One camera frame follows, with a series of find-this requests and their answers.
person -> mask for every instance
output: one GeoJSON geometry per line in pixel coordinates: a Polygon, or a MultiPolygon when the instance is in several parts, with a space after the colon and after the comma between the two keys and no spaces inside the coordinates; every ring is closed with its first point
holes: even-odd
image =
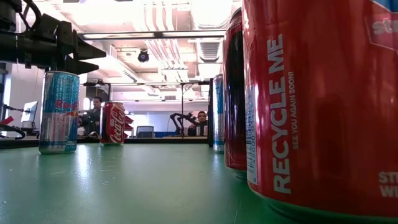
{"type": "Polygon", "coordinates": [[[199,111],[198,113],[198,121],[199,123],[197,124],[192,124],[191,126],[189,126],[188,128],[188,135],[189,136],[199,136],[199,135],[203,135],[201,133],[204,133],[205,130],[205,126],[207,126],[207,114],[204,111],[199,111]],[[200,132],[201,133],[197,133],[197,127],[200,126],[200,132]]]}
{"type": "Polygon", "coordinates": [[[103,102],[102,98],[99,96],[94,97],[93,104],[94,108],[92,110],[87,111],[87,114],[84,115],[81,119],[80,126],[85,128],[85,135],[88,136],[93,131],[97,134],[100,133],[100,119],[101,119],[101,103],[103,102]]]}

red can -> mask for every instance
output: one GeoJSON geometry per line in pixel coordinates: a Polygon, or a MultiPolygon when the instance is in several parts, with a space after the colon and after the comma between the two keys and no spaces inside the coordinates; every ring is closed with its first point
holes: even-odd
{"type": "Polygon", "coordinates": [[[225,165],[246,179],[242,10],[232,16],[223,42],[225,165]]]}
{"type": "Polygon", "coordinates": [[[283,212],[398,217],[398,1],[243,2],[250,188],[283,212]]]}
{"type": "Polygon", "coordinates": [[[124,106],[122,103],[106,102],[101,110],[100,143],[122,144],[124,142],[124,106]]]}

ceiling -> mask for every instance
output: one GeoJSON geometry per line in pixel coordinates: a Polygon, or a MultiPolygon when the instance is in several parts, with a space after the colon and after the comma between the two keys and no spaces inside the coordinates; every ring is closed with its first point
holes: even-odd
{"type": "MultiPolygon", "coordinates": [[[[222,30],[226,29],[232,13],[241,6],[240,0],[35,0],[34,2],[42,13],[71,22],[79,33],[172,29],[222,30]]],[[[33,13],[29,13],[28,22],[31,23],[34,19],[33,13]]],[[[134,80],[131,76],[133,76],[137,82],[176,83],[206,80],[222,71],[221,38],[87,42],[108,53],[106,58],[89,60],[100,67],[99,70],[88,74],[89,80],[99,78],[104,82],[132,83],[134,80]],[[141,49],[148,50],[149,61],[144,63],[138,61],[141,49]],[[206,57],[210,57],[210,60],[203,60],[206,57]]],[[[176,86],[148,87],[163,98],[163,92],[170,94],[174,91],[177,94],[176,86]]],[[[113,87],[113,92],[129,91],[149,93],[152,90],[139,86],[113,87]]],[[[194,91],[189,94],[189,97],[193,98],[191,100],[207,97],[203,94],[201,86],[195,85],[187,91],[194,91]]]]}

silver and blue can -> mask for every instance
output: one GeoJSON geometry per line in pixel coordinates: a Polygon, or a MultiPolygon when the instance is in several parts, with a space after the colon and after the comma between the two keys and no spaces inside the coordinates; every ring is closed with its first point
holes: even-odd
{"type": "Polygon", "coordinates": [[[224,90],[223,75],[213,79],[214,143],[216,152],[224,153],[224,90]]]}
{"type": "Polygon", "coordinates": [[[40,153],[61,154],[76,151],[79,86],[78,75],[46,72],[40,125],[40,153]]]}

table surface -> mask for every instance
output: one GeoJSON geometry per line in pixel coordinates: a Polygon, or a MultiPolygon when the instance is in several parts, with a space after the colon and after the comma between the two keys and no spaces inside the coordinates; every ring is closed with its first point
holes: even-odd
{"type": "Polygon", "coordinates": [[[0,223],[275,224],[205,144],[80,144],[0,151],[0,223]]]}

